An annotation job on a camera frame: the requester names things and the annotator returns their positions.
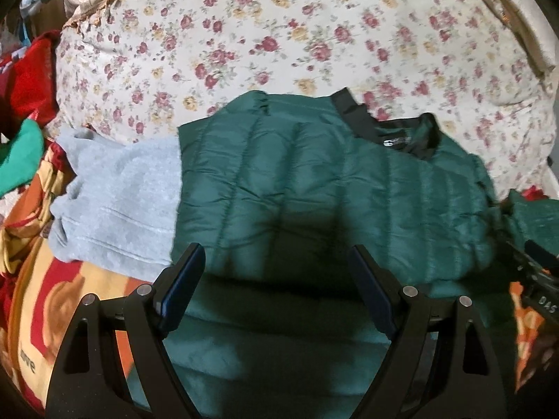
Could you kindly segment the dark green quilted jacket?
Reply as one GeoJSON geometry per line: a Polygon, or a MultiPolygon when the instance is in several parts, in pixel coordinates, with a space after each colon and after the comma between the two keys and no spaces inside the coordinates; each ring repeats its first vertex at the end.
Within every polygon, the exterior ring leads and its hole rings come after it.
{"type": "Polygon", "coordinates": [[[172,257],[205,272],[169,359],[205,418],[346,418],[389,342],[347,259],[363,245],[401,284],[471,297],[511,418],[558,414],[558,334],[515,296],[513,249],[558,250],[558,203],[495,194],[434,116],[379,121],[341,90],[249,92],[178,130],[172,257]]]}

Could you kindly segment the orange patterned fleece blanket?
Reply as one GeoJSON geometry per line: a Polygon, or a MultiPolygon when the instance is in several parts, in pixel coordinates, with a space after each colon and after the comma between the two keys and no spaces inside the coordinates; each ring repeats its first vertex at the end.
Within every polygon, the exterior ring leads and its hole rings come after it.
{"type": "Polygon", "coordinates": [[[1,372],[38,413],[44,412],[54,362],[81,298],[126,296],[140,284],[89,262],[61,261],[51,251],[50,207],[72,179],[65,152],[50,144],[1,224],[1,372]]]}

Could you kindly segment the light grey sweatshirt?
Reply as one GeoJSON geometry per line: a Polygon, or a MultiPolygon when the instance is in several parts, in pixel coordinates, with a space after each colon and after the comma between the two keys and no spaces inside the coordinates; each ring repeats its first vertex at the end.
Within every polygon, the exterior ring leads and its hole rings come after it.
{"type": "Polygon", "coordinates": [[[153,282],[172,263],[182,188],[177,136],[121,145],[79,129],[56,142],[75,177],[50,207],[54,256],[153,282]]]}

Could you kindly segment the bright green garment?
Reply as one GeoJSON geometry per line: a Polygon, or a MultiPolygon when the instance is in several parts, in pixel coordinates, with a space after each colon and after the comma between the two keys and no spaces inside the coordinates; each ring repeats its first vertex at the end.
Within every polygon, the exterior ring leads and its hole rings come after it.
{"type": "Polygon", "coordinates": [[[1,145],[0,195],[28,184],[44,155],[44,137],[36,121],[25,119],[19,132],[1,145]]]}

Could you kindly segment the white floral quilt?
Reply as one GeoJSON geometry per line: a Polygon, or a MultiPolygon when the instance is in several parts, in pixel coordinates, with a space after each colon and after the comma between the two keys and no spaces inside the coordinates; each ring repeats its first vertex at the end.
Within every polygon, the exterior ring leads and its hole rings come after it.
{"type": "Polygon", "coordinates": [[[500,196],[556,189],[558,68],[538,72],[483,0],[113,0],[64,28],[56,66],[51,135],[88,126],[133,143],[250,90],[348,88],[381,120],[432,112],[500,196]]]}

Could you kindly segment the red garment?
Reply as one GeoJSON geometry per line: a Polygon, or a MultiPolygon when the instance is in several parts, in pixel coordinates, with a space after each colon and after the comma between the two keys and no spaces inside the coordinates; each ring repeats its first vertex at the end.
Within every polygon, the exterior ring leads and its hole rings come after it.
{"type": "Polygon", "coordinates": [[[55,50],[61,32],[51,30],[36,38],[21,59],[2,57],[1,135],[12,139],[25,119],[40,128],[48,125],[58,112],[56,101],[55,50]]]}

